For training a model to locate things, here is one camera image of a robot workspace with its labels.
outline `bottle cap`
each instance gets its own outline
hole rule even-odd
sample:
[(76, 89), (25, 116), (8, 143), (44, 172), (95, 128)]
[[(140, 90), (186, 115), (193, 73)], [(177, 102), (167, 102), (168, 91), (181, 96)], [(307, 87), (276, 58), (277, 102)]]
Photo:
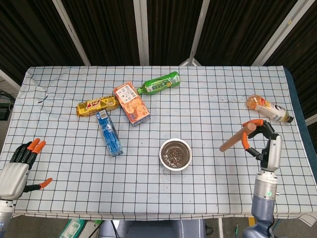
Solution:
[(142, 88), (137, 88), (138, 94), (142, 94)]
[(294, 118), (290, 116), (289, 119), (287, 120), (287, 122), (288, 122), (288, 123), (291, 123), (291, 122), (293, 121), (293, 119), (294, 119)]

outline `green tea bottle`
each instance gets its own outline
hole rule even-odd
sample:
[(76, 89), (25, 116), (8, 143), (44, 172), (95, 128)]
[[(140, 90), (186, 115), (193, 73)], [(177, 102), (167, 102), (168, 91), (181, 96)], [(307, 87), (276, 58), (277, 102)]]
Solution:
[(165, 88), (175, 87), (180, 84), (179, 74), (172, 72), (160, 78), (146, 81), (141, 88), (138, 88), (138, 94), (154, 94)]

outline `wooden dowel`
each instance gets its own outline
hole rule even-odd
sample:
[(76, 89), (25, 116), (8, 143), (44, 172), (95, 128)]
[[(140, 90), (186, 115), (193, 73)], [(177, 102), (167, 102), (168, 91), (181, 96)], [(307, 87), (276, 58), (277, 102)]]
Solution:
[(219, 150), (221, 152), (226, 151), (230, 147), (232, 147), (234, 144), (239, 142), (242, 138), (242, 133), (245, 131), (247, 135), (249, 135), (251, 132), (255, 131), (257, 126), (254, 123), (248, 123), (245, 127), (243, 127), (241, 130), (239, 130), (237, 133), (235, 133), (230, 139), (228, 139), (226, 142), (223, 143), (223, 145), (220, 146)]

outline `stainless steel bowl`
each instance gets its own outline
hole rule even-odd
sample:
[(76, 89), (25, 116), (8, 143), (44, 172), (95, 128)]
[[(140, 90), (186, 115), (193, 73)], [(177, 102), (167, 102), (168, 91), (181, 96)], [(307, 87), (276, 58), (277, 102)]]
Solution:
[(169, 170), (180, 171), (192, 161), (192, 150), (181, 139), (169, 139), (160, 147), (159, 159)]

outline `checkered tablecloth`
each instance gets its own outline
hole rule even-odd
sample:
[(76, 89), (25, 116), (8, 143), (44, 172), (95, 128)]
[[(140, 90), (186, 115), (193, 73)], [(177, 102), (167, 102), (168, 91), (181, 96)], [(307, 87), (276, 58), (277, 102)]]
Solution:
[[(95, 116), (77, 117), (78, 103), (110, 95), (113, 88), (178, 71), (180, 87), (142, 95), (151, 119), (132, 127), (122, 109), (110, 113), (124, 154), (106, 150)], [(282, 135), (275, 214), (313, 224), (317, 190), (296, 119), (279, 123), (250, 111), (246, 99), (264, 96), (294, 115), (283, 67), (34, 67), (16, 99), (0, 158), (35, 137), (47, 145), (28, 184), (52, 177), (44, 190), (24, 193), (16, 214), (84, 219), (193, 219), (249, 216), (259, 164), (240, 143), (219, 146), (250, 119), (264, 118)], [(171, 172), (159, 162), (160, 145), (181, 138), (192, 164)], [(266, 140), (250, 143), (259, 150)]]

